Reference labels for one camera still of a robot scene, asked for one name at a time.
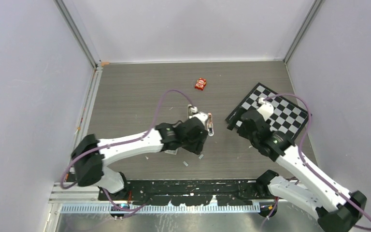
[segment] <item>wire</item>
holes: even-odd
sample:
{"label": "wire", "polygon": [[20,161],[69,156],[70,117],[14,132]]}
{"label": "wire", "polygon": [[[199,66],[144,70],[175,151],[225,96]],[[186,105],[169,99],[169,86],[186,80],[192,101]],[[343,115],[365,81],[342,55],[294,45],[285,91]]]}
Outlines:
{"label": "wire", "polygon": [[[297,180],[295,182],[295,185],[297,185],[300,182],[300,180],[298,180],[296,177],[292,177],[292,178],[288,179],[288,181],[291,181],[291,180]],[[262,221],[261,226],[259,227],[259,232],[262,231],[262,227],[264,226],[265,222],[270,219],[272,213],[274,212],[274,210],[276,209],[276,206],[278,205],[279,199],[280,199],[280,197],[277,197],[276,198],[274,207],[272,208],[272,210],[270,211],[270,213],[267,215],[267,217],[264,218],[264,220]]]}
{"label": "wire", "polygon": [[[103,145],[103,146],[99,146],[99,147],[95,147],[93,149],[90,149],[86,152],[83,152],[82,154],[80,154],[79,156],[77,156],[76,158],[72,159],[69,163],[69,165],[66,167],[65,171],[62,173],[62,176],[60,177],[60,187],[62,189],[70,189],[71,187],[73,187],[74,185],[77,184],[77,182],[73,182],[72,184],[68,185],[68,186],[65,186],[64,185],[64,182],[66,181],[66,175],[68,174],[68,172],[70,171],[70,168],[78,161],[80,160],[81,158],[83,158],[84,156],[87,156],[88,154],[92,153],[92,152],[95,152],[95,151],[98,151],[98,150],[101,150],[101,149],[104,149],[104,148],[108,148],[108,147],[112,147],[112,146],[118,146],[118,145],[123,145],[123,144],[129,144],[129,143],[133,143],[133,142],[137,142],[137,141],[140,141],[142,140],[143,138],[145,138],[150,132],[151,130],[154,128],[154,126],[156,125],[156,120],[157,120],[157,116],[158,116],[158,113],[160,111],[160,108],[161,108],[161,105],[163,104],[163,100],[164,98],[166,97],[166,95],[170,92],[177,92],[177,93],[180,93],[181,95],[183,95],[185,98],[187,98],[188,102],[193,105],[193,102],[191,101],[191,99],[186,95],[184,94],[183,92],[179,91],[179,90],[176,90],[176,89],[170,89],[170,90],[167,90],[166,92],[163,93],[163,95],[161,96],[160,100],[158,101],[158,104],[157,104],[157,108],[156,108],[156,111],[154,113],[154,117],[153,117],[153,121],[150,125],[150,128],[146,131],[146,133],[144,133],[142,136],[140,136],[139,138],[136,138],[136,139],[132,139],[132,140],[127,140],[127,141],[123,141],[123,142],[118,142],[118,143],[113,143],[113,144],[107,144],[107,145]],[[109,199],[110,203],[118,210],[121,210],[121,211],[126,211],[126,212],[132,212],[132,213],[135,213],[137,211],[139,211],[141,208],[143,208],[145,206],[142,205],[136,209],[125,209],[125,208],[122,208],[122,207],[119,207],[118,205],[116,205],[112,198],[110,197],[110,194],[109,192],[103,188],[103,192],[105,193],[106,197]]]}
{"label": "wire", "polygon": [[[305,157],[304,157],[304,155],[302,153],[302,146],[303,146],[303,142],[305,141],[306,134],[308,133],[308,130],[311,127],[311,121],[312,121],[311,111],[310,111],[310,109],[308,107],[308,104],[302,98],[298,97],[295,94],[291,94],[291,93],[276,94],[276,95],[273,95],[273,96],[270,96],[270,97],[265,98],[264,101],[267,101],[267,100],[269,100],[271,98],[281,97],[281,96],[291,96],[291,97],[297,98],[298,100],[300,100],[305,105],[306,111],[308,112],[308,126],[306,127],[305,133],[303,134],[303,136],[302,136],[302,138],[300,140],[300,144],[298,146],[298,154],[300,156],[300,159],[301,159],[302,163],[316,177],[318,177],[322,182],[324,182],[326,185],[328,185],[333,191],[335,191],[335,193],[339,194],[343,199],[345,199],[351,206],[353,206],[355,209],[357,209],[363,216],[365,216],[371,222],[371,217],[368,215],[368,213],[366,213],[363,209],[361,209],[358,205],[356,205],[353,201],[351,201],[348,197],[346,197],[343,193],[341,193],[337,188],[335,188],[335,186],[333,186],[331,183],[329,183],[324,177],[322,177],[318,172],[316,172],[306,162]],[[368,228],[368,227],[363,227],[363,226],[358,226],[358,225],[354,225],[354,227],[359,228],[359,229],[362,229],[362,230],[371,231],[371,228]]]}

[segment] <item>black and white chessboard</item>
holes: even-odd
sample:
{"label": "black and white chessboard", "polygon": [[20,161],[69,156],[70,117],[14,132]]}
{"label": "black and white chessboard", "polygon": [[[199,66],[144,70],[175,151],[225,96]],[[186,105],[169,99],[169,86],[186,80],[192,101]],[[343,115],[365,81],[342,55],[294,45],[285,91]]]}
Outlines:
{"label": "black and white chessboard", "polygon": [[[266,98],[275,94],[277,94],[275,91],[258,83],[241,103],[235,107],[231,114],[228,115],[226,122],[229,123],[229,120],[240,107],[246,110],[258,109],[258,98]],[[268,100],[268,102],[275,108],[274,113],[271,115],[270,119],[267,120],[267,123],[271,126],[271,130],[281,131],[295,140],[308,122],[308,113],[306,110],[284,97],[276,97]],[[235,127],[239,128],[241,124],[242,122],[238,121]]]}

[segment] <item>white wall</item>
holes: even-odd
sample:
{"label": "white wall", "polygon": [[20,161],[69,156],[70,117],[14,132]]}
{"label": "white wall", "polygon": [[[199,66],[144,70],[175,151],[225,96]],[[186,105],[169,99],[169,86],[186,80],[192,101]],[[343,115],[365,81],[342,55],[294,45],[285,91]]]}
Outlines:
{"label": "white wall", "polygon": [[52,0],[0,1],[0,232],[43,229],[92,73]]}
{"label": "white wall", "polygon": [[367,195],[371,215],[371,1],[326,0],[288,67],[319,166]]}
{"label": "white wall", "polygon": [[68,0],[102,61],[283,59],[314,0]]}

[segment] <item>purple cable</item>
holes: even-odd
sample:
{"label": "purple cable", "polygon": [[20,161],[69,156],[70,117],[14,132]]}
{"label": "purple cable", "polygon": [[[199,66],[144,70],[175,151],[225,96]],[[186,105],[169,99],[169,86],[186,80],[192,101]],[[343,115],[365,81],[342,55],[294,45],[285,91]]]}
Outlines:
{"label": "purple cable", "polygon": [[[356,205],[353,201],[351,201],[349,198],[347,198],[343,193],[341,193],[340,191],[338,191],[337,188],[335,188],[335,186],[333,186],[331,183],[329,183],[324,177],[322,177],[319,173],[317,173],[306,161],[305,161],[305,158],[302,154],[302,145],[303,145],[303,141],[305,141],[305,137],[306,137],[306,134],[308,133],[308,130],[309,128],[311,127],[311,111],[309,110],[309,107],[308,105],[306,104],[306,102],[298,97],[297,95],[295,94],[291,94],[291,93],[284,93],[284,94],[276,94],[274,96],[270,96],[270,97],[267,97],[265,98],[264,100],[267,101],[271,98],[276,98],[276,97],[281,97],[281,96],[291,96],[291,97],[294,97],[294,98],[297,98],[298,100],[300,100],[304,105],[305,105],[305,108],[306,108],[306,111],[308,112],[308,126],[306,127],[305,129],[305,133],[303,134],[301,140],[300,140],[300,144],[298,146],[298,153],[299,153],[299,156],[300,156],[300,159],[302,161],[302,163],[309,169],[309,171],[311,171],[316,177],[318,177],[322,182],[324,182],[326,185],[328,185],[333,191],[335,191],[337,194],[339,194],[343,199],[345,199],[349,204],[351,204],[355,209],[357,209],[363,216],[365,216],[370,222],[371,222],[371,217],[363,210],[361,209],[358,205]],[[371,231],[371,228],[367,228],[367,227],[363,227],[363,226],[358,226],[358,225],[355,225],[354,227],[356,228],[359,228],[359,229],[362,229],[362,230],[367,230],[367,231]]]}
{"label": "purple cable", "polygon": [[[296,177],[292,177],[288,181],[295,180],[295,179],[297,180],[295,182],[295,185],[297,185],[300,182],[300,180],[298,180]],[[274,207],[272,208],[272,210],[270,211],[270,213],[268,214],[268,216],[266,218],[264,218],[264,220],[262,221],[261,226],[259,227],[259,232],[262,231],[262,227],[264,226],[265,222],[270,219],[270,216],[272,215],[272,213],[274,212],[276,206],[278,205],[279,199],[280,199],[280,197],[277,197],[276,198]]]}
{"label": "purple cable", "polygon": [[[62,176],[60,177],[60,187],[62,189],[70,189],[71,187],[73,187],[74,185],[76,185],[76,181],[73,182],[72,184],[68,185],[68,186],[65,186],[64,185],[64,181],[66,179],[66,175],[67,173],[70,171],[70,168],[78,161],[80,160],[81,158],[83,158],[84,156],[87,156],[88,154],[92,153],[92,152],[95,152],[95,151],[98,151],[98,150],[101,150],[101,149],[104,149],[104,148],[108,148],[108,147],[112,147],[112,146],[118,146],[118,145],[123,145],[123,144],[129,144],[129,143],[133,143],[133,142],[136,142],[136,141],[139,141],[143,138],[145,138],[150,132],[151,130],[153,129],[153,127],[156,125],[156,121],[157,121],[157,116],[158,116],[158,113],[160,111],[160,108],[161,108],[161,105],[163,103],[163,100],[164,98],[166,97],[166,95],[170,92],[177,92],[177,93],[180,93],[182,94],[185,98],[187,98],[188,102],[190,102],[191,105],[193,105],[193,102],[191,101],[191,99],[186,95],[184,94],[183,92],[179,91],[179,90],[176,90],[176,89],[170,89],[170,90],[167,90],[166,92],[164,92],[164,94],[161,96],[160,100],[158,101],[158,105],[157,105],[157,108],[156,108],[156,111],[154,113],[154,117],[153,117],[153,122],[151,123],[150,125],[150,128],[148,129],[148,131],[146,131],[146,133],[144,133],[142,136],[140,136],[139,138],[137,139],[132,139],[132,140],[127,140],[127,141],[123,141],[123,142],[118,142],[118,143],[113,143],[113,144],[108,144],[108,145],[103,145],[103,146],[99,146],[99,147],[95,147],[93,149],[90,149],[82,154],[80,154],[79,156],[77,156],[76,158],[72,159],[69,163],[69,165],[66,167],[65,171],[62,173]],[[136,209],[125,209],[125,208],[121,208],[119,206],[117,206],[113,200],[111,199],[110,195],[109,195],[109,192],[106,190],[106,189],[103,189],[105,195],[107,196],[107,198],[109,199],[109,201],[112,203],[112,205],[116,208],[116,209],[119,209],[121,211],[127,211],[127,212],[137,212],[139,211],[143,206],[139,207],[139,208],[136,208]]]}

